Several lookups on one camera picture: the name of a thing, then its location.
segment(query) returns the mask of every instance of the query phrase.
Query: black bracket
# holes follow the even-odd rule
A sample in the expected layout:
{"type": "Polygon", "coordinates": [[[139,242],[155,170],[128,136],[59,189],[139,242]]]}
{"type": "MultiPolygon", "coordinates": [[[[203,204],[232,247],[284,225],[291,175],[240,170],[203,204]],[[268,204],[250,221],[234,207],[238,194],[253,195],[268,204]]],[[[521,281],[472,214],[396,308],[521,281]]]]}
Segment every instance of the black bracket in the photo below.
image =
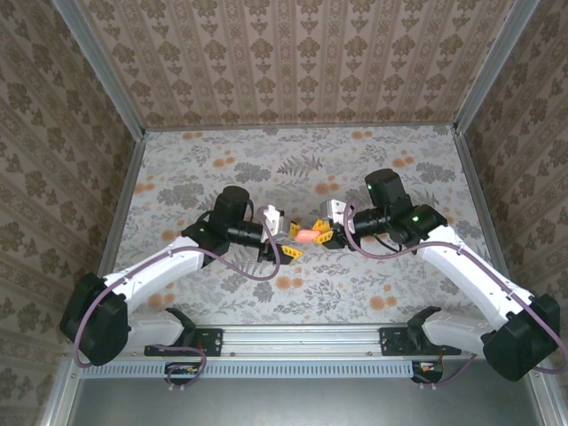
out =
{"type": "Polygon", "coordinates": [[[385,357],[397,356],[435,356],[441,352],[444,355],[460,355],[461,350],[452,346],[437,346],[428,340],[422,330],[424,321],[440,308],[430,306],[414,315],[408,322],[407,327],[382,327],[379,328],[381,338],[381,354],[385,357]]]}
{"type": "MultiPolygon", "coordinates": [[[[183,312],[176,308],[167,308],[167,312],[176,317],[184,331],[181,336],[170,345],[171,348],[191,347],[201,349],[208,357],[220,357],[223,349],[223,329],[222,328],[197,328],[195,323],[183,312]]],[[[160,351],[154,346],[144,348],[144,355],[147,357],[189,357],[194,356],[190,351],[160,351]]]]}

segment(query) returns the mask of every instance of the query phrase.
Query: cable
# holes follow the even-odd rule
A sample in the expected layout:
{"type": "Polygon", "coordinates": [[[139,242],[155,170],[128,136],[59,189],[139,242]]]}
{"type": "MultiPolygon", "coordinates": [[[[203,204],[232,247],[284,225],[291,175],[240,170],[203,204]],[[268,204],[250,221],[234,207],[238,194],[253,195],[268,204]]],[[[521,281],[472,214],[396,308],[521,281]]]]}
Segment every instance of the cable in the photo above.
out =
{"type": "Polygon", "coordinates": [[[255,220],[255,203],[251,199],[248,199],[247,205],[250,207],[250,219],[248,221],[252,222],[255,220]]]}
{"type": "Polygon", "coordinates": [[[550,326],[546,322],[544,322],[542,320],[542,318],[539,317],[537,315],[537,313],[528,304],[526,304],[523,299],[521,299],[515,292],[511,292],[509,287],[507,287],[507,285],[504,282],[502,282],[499,279],[499,277],[497,277],[497,275],[495,275],[493,273],[493,271],[491,269],[487,268],[475,256],[470,254],[469,251],[461,250],[460,246],[457,246],[457,245],[449,243],[449,242],[443,242],[443,241],[428,242],[428,241],[424,241],[424,242],[421,242],[420,244],[418,244],[417,246],[413,246],[411,248],[405,248],[404,250],[399,251],[398,253],[392,253],[392,254],[389,254],[389,255],[376,255],[376,254],[373,254],[373,253],[369,253],[368,251],[365,251],[364,249],[362,249],[360,246],[357,245],[357,243],[353,239],[353,236],[351,235],[351,231],[349,230],[348,223],[355,216],[355,213],[357,212],[357,207],[358,207],[357,201],[347,201],[347,204],[345,206],[345,211],[347,211],[349,213],[343,215],[343,228],[345,230],[345,236],[347,237],[347,241],[361,255],[367,256],[367,257],[369,257],[371,259],[375,259],[375,260],[390,260],[390,259],[396,259],[397,257],[403,256],[403,255],[407,255],[408,253],[413,253],[418,249],[425,249],[427,247],[445,247],[447,249],[452,249],[454,251],[460,251],[460,254],[462,256],[467,257],[475,266],[477,266],[479,269],[481,269],[483,272],[485,272],[485,274],[489,278],[491,278],[495,282],[495,284],[497,284],[497,286],[499,286],[499,288],[501,290],[506,292],[511,299],[513,299],[515,302],[517,302],[521,306],[521,308],[523,308],[525,311],[527,311],[527,313],[532,317],[532,319],[535,320],[536,323],[540,327],[542,327],[542,329],[544,331],[547,332],[547,334],[552,338],[552,340],[554,340],[554,342],[558,345],[558,348],[560,349],[560,351],[563,353],[563,355],[564,355],[564,366],[563,367],[558,368],[558,369],[535,367],[534,370],[541,372],[541,373],[544,373],[544,374],[547,374],[547,375],[562,375],[562,374],[568,372],[568,347],[566,346],[566,344],[564,344],[562,339],[560,339],[560,337],[554,332],[554,330],[552,328],[550,328],[550,326]]]}
{"type": "Polygon", "coordinates": [[[196,222],[201,222],[205,219],[205,217],[209,216],[213,210],[207,210],[205,213],[201,213],[201,215],[197,218],[196,222]]]}
{"type": "Polygon", "coordinates": [[[81,339],[83,337],[84,329],[87,326],[87,322],[89,321],[89,318],[91,317],[91,315],[95,311],[95,309],[97,309],[97,306],[99,305],[99,303],[111,291],[113,291],[115,288],[117,288],[118,286],[123,284],[126,280],[133,278],[137,273],[144,271],[147,267],[152,266],[153,264],[161,261],[162,259],[164,259],[166,257],[175,255],[177,253],[183,253],[183,252],[186,252],[186,251],[198,251],[200,253],[203,253],[204,255],[213,257],[214,259],[218,260],[219,262],[221,262],[222,264],[224,264],[228,268],[233,269],[235,272],[239,273],[240,275],[242,275],[245,278],[248,278],[249,280],[268,281],[268,280],[271,280],[272,278],[274,278],[278,274],[278,271],[280,270],[280,253],[278,251],[278,246],[276,244],[276,240],[272,236],[272,234],[270,232],[270,228],[268,227],[268,225],[266,224],[266,221],[264,220],[264,216],[263,216],[264,209],[266,209],[266,206],[263,206],[260,209],[258,209],[257,213],[260,216],[260,223],[262,224],[264,231],[266,232],[266,235],[268,236],[268,241],[270,242],[270,245],[272,246],[272,250],[274,251],[274,271],[272,271],[272,273],[270,275],[268,275],[266,277],[257,277],[256,275],[251,275],[247,272],[244,272],[242,269],[239,269],[239,267],[237,267],[236,265],[224,260],[222,257],[216,255],[212,251],[206,250],[205,248],[201,248],[201,247],[178,247],[178,248],[174,248],[174,249],[172,249],[168,252],[162,253],[159,256],[152,257],[152,258],[148,259],[146,262],[144,262],[143,264],[141,264],[139,267],[134,268],[132,271],[126,273],[124,276],[119,278],[114,283],[108,285],[103,291],[100,292],[100,294],[97,297],[95,297],[95,300],[93,300],[92,304],[89,306],[89,308],[87,308],[87,311],[83,315],[83,319],[81,320],[81,323],[79,324],[79,328],[77,329],[77,333],[75,334],[75,341],[73,343],[73,360],[75,361],[76,365],[80,368],[87,368],[87,367],[90,367],[92,365],[91,363],[82,362],[81,359],[79,358],[80,357],[79,345],[80,345],[81,339]]]}
{"type": "Polygon", "coordinates": [[[398,245],[398,250],[396,250],[394,247],[392,247],[391,245],[387,244],[386,242],[384,242],[381,237],[379,237],[377,234],[373,235],[375,237],[375,239],[378,241],[379,244],[381,244],[383,247],[385,247],[386,249],[389,249],[390,251],[394,251],[395,253],[398,253],[401,250],[401,246],[400,244],[398,245]]]}
{"type": "Polygon", "coordinates": [[[455,379],[463,375],[463,373],[465,373],[465,370],[468,369],[468,367],[471,365],[471,363],[475,358],[477,358],[477,355],[475,354],[471,355],[471,358],[468,359],[468,362],[466,362],[463,366],[461,366],[461,368],[454,375],[451,375],[447,379],[442,380],[441,382],[438,383],[432,383],[426,377],[418,375],[417,373],[414,373],[414,377],[417,377],[420,380],[422,380],[424,383],[429,384],[432,387],[432,389],[436,389],[438,386],[446,386],[447,384],[453,382],[455,379]]]}
{"type": "MultiPolygon", "coordinates": [[[[195,376],[189,382],[184,383],[183,385],[179,386],[179,388],[181,388],[181,390],[183,390],[185,387],[189,387],[192,384],[194,384],[195,382],[197,382],[199,380],[199,378],[201,377],[201,375],[203,374],[203,372],[205,371],[205,367],[207,366],[207,355],[201,349],[191,348],[189,346],[180,346],[180,347],[177,347],[177,348],[171,348],[169,346],[164,346],[163,344],[155,344],[155,345],[153,345],[153,347],[158,349],[159,351],[193,352],[193,353],[197,353],[201,357],[200,369],[197,371],[197,373],[195,373],[195,376]]],[[[174,371],[179,370],[181,368],[184,368],[184,366],[170,366],[170,369],[168,370],[168,375],[166,376],[166,382],[170,386],[170,391],[175,386],[177,386],[176,384],[171,382],[171,375],[174,371]]]]}

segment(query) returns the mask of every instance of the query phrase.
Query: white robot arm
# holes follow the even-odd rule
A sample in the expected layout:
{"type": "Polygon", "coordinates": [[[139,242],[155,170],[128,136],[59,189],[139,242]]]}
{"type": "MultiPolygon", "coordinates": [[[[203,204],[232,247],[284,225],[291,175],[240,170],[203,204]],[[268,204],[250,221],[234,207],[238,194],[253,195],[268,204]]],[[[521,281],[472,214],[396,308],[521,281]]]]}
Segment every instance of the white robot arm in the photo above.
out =
{"type": "Polygon", "coordinates": [[[258,261],[289,264],[302,252],[275,243],[282,237],[294,238],[299,226],[273,206],[262,209],[264,226],[244,221],[249,193],[238,186],[228,186],[219,194],[209,220],[188,226],[181,236],[150,257],[102,278],[89,273],[77,285],[59,329],[67,338],[79,340],[81,352],[93,365],[106,364],[118,353],[148,345],[188,345],[194,324],[182,312],[168,309],[159,315],[139,314],[135,310],[168,283],[210,264],[213,256],[222,256],[231,243],[258,248],[258,261]],[[91,313],[97,297],[106,291],[91,313]]]}
{"type": "MultiPolygon", "coordinates": [[[[345,246],[355,249],[352,243],[360,247],[363,237],[388,233],[394,242],[406,246],[406,251],[413,251],[452,280],[479,308],[485,319],[452,315],[430,307],[424,310],[428,313],[422,323],[422,332],[429,344],[483,354],[498,373],[514,381],[557,348],[548,332],[518,302],[520,300],[530,306],[558,335],[559,306],[551,296],[536,297],[498,273],[471,250],[431,206],[414,206],[400,177],[393,170],[378,170],[366,176],[365,181],[375,207],[356,214],[348,211],[344,221],[347,204],[339,200],[325,201],[321,210],[322,220],[327,221],[323,226],[326,233],[314,241],[328,249],[345,246]],[[349,238],[344,224],[349,228],[349,238]]],[[[397,255],[370,256],[393,258],[397,255]]]]}

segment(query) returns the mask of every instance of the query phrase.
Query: floral mat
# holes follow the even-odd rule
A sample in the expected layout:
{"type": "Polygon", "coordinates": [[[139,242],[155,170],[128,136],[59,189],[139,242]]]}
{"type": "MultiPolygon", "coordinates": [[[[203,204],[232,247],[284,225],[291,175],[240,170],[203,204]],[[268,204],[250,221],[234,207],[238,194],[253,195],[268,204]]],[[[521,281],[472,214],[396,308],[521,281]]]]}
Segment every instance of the floral mat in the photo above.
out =
{"type": "MultiPolygon", "coordinates": [[[[369,207],[364,176],[381,168],[397,171],[414,203],[434,206],[488,257],[449,126],[213,130],[146,134],[116,270],[164,247],[211,209],[227,185],[311,227],[329,198],[369,207]]],[[[441,272],[413,256],[378,263],[348,249],[290,245],[304,256],[273,280],[247,280],[217,262],[170,283],[139,310],[175,306],[199,324],[398,322],[429,305],[477,310],[441,272]]],[[[363,247],[384,251],[369,240],[363,247]]],[[[247,272],[272,269],[256,262],[252,248],[232,247],[225,257],[247,272]]]]}

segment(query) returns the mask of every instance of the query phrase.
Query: wallpaper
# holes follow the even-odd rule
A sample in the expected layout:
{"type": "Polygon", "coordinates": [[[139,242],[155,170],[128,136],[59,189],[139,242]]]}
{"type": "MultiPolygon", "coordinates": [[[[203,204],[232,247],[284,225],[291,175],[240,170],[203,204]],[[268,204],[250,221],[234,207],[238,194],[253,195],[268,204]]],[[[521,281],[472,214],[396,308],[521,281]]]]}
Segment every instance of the wallpaper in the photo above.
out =
{"type": "Polygon", "coordinates": [[[560,302],[566,338],[567,2],[540,1],[467,140],[512,278],[560,302]]]}
{"type": "Polygon", "coordinates": [[[452,122],[514,0],[78,0],[147,128],[452,122]]]}
{"type": "MultiPolygon", "coordinates": [[[[167,245],[212,209],[226,185],[240,185],[256,206],[271,203],[312,227],[328,199],[359,199],[371,207],[364,176],[385,167],[400,174],[415,203],[434,206],[487,257],[449,126],[212,130],[146,134],[116,270],[167,245]]],[[[364,248],[384,252],[371,240],[364,248]]],[[[476,310],[448,278],[413,256],[378,263],[347,248],[289,245],[304,256],[282,266],[273,280],[247,280],[214,262],[171,282],[139,309],[176,306],[198,324],[407,321],[431,304],[476,310]]],[[[268,275],[272,265],[257,263],[256,253],[232,246],[225,258],[268,275]]]]}
{"type": "Polygon", "coordinates": [[[34,424],[133,140],[48,1],[0,2],[0,424],[34,424]]]}

